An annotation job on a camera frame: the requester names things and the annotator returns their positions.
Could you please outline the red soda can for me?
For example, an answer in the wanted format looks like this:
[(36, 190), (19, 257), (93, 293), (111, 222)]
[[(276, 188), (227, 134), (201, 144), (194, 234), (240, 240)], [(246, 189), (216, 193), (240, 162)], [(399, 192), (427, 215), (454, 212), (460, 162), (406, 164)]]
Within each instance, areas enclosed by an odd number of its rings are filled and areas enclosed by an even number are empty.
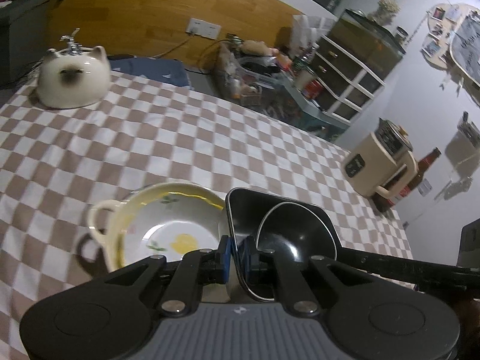
[(308, 83), (303, 91), (302, 94), (307, 99), (315, 99), (322, 91), (324, 90), (324, 86), (318, 79), (312, 80)]

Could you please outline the cream electric cooking pot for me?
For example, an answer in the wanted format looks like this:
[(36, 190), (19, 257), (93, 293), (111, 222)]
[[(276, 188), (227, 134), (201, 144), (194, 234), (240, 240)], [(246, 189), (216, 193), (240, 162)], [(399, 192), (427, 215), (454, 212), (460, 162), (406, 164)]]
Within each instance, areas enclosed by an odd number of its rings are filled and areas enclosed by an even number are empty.
[(388, 119), (379, 119), (369, 133), (342, 161), (343, 176), (363, 197), (398, 195), (418, 172), (408, 133)]

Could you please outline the white drawer cabinet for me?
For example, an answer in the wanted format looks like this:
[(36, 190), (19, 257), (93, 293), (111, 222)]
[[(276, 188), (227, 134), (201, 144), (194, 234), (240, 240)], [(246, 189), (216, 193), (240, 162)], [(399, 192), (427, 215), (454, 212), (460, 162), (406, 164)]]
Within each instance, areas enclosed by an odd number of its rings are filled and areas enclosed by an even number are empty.
[(346, 9), (318, 41), (311, 62), (323, 91), (315, 103), (345, 125), (383, 90), (386, 77), (405, 56), (394, 35), (354, 10)]

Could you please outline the checkered brown white tablecloth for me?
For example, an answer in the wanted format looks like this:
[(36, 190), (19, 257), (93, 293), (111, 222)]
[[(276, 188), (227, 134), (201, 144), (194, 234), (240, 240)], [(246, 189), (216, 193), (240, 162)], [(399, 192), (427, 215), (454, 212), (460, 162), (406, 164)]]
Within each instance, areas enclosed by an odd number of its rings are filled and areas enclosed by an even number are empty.
[(343, 180), (340, 147), (231, 102), (115, 72), (107, 96), (47, 110), (34, 83), (1, 105), (1, 357), (24, 359), (35, 301), (90, 279), (103, 260), (86, 211), (167, 180), (224, 196), (240, 186), (322, 207), (344, 246), (408, 258), (397, 214)]

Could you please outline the round stainless steel bowl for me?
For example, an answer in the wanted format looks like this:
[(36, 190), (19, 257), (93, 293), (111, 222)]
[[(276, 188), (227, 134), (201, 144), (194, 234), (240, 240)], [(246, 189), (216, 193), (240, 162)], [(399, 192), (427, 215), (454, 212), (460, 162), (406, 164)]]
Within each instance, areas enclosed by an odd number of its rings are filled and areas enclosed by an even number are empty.
[(272, 250), (296, 263), (307, 263), (315, 255), (336, 260), (338, 255), (326, 224), (295, 202), (281, 202), (264, 216), (256, 232), (256, 249)]

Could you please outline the wooden photo board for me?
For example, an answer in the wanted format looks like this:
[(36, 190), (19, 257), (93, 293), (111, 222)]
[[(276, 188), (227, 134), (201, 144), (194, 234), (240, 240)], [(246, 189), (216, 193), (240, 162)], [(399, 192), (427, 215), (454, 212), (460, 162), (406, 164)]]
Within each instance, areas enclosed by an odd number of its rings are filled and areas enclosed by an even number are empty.
[(426, 15), (428, 34), (421, 52), (433, 68), (445, 72), (441, 86), (456, 83), (479, 104), (479, 9), (466, 3), (440, 3)]

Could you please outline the white cat-shaped teapot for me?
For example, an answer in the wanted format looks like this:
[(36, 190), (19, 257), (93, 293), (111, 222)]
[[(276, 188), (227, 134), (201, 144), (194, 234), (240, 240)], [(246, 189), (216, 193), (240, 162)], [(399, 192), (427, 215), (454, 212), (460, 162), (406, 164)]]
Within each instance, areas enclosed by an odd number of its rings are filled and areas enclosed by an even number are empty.
[(39, 69), (36, 93), (49, 108), (72, 109), (101, 101), (111, 85), (111, 65), (103, 46), (83, 47), (75, 29), (61, 36), (67, 47), (48, 49)]

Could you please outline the teal storage tray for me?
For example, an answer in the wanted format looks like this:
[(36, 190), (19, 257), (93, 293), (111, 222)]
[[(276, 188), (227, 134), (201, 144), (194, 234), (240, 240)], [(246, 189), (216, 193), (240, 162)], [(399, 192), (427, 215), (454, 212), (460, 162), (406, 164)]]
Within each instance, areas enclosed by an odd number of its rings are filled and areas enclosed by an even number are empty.
[(307, 100), (285, 73), (278, 77), (275, 85), (265, 87), (263, 95), (264, 114), (311, 135), (334, 142), (347, 130), (344, 123), (326, 115), (315, 102)]

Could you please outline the rectangular steel tray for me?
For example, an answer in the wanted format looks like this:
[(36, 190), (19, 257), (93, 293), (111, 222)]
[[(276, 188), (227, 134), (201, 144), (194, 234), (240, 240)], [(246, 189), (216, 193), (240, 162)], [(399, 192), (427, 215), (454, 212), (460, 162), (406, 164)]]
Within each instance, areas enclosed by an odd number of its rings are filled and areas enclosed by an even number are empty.
[(247, 288), (246, 282), (249, 280), (246, 274), (246, 263), (243, 251), (243, 241), (248, 236), (253, 236), (256, 242), (256, 232), (264, 216), (283, 202), (298, 203), (313, 211), (326, 224), (330, 233), (333, 235), (336, 245), (341, 244), (338, 235), (329, 216), (316, 205), (306, 202), (295, 201), (286, 197), (280, 197), (268, 193), (262, 193), (251, 189), (236, 188), (229, 191), (225, 198), (226, 212), (229, 223), (230, 237), (232, 240), (232, 256), (235, 263), (238, 280), (241, 287), (257, 301), (271, 302), (272, 294), (265, 289), (261, 300), (256, 297), (252, 291)]

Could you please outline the clear plastic clutter box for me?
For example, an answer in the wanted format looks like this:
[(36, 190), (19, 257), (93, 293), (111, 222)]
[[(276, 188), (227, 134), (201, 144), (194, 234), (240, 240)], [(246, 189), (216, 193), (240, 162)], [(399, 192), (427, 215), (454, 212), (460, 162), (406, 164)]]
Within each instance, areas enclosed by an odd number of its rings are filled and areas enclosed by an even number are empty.
[(222, 98), (243, 107), (266, 108), (283, 88), (274, 56), (245, 55), (231, 42), (218, 50), (214, 79)]

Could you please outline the white wall power socket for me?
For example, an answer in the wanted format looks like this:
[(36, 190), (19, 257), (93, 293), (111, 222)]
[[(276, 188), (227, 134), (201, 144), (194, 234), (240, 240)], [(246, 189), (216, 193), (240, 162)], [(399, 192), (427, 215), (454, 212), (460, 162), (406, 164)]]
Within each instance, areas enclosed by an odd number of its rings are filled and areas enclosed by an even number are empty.
[(206, 22), (202, 19), (190, 18), (185, 32), (190, 35), (200, 36), (201, 38), (216, 40), (220, 35), (221, 26), (219, 24)]

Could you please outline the brown beer bottle red label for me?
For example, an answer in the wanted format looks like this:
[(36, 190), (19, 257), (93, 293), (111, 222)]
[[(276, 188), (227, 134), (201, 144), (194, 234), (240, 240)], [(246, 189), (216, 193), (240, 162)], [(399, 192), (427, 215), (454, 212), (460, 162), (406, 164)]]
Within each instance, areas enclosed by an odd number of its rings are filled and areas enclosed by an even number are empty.
[(429, 154), (427, 154), (421, 161), (417, 163), (418, 172), (412, 178), (412, 180), (400, 191), (398, 195), (392, 197), (390, 204), (394, 206), (399, 201), (403, 200), (408, 196), (417, 186), (422, 182), (425, 173), (431, 167), (431, 165), (436, 161), (436, 159), (441, 155), (441, 151), (438, 147), (435, 147)]

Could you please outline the blue cloth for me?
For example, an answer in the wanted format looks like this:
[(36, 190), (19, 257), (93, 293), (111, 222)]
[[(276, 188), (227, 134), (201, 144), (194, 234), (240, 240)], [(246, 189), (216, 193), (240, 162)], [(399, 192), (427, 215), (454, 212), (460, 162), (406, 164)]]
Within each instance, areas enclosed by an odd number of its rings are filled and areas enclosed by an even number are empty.
[(111, 56), (108, 59), (114, 71), (178, 87), (189, 87), (191, 84), (183, 63), (176, 59), (128, 58), (127, 55)]

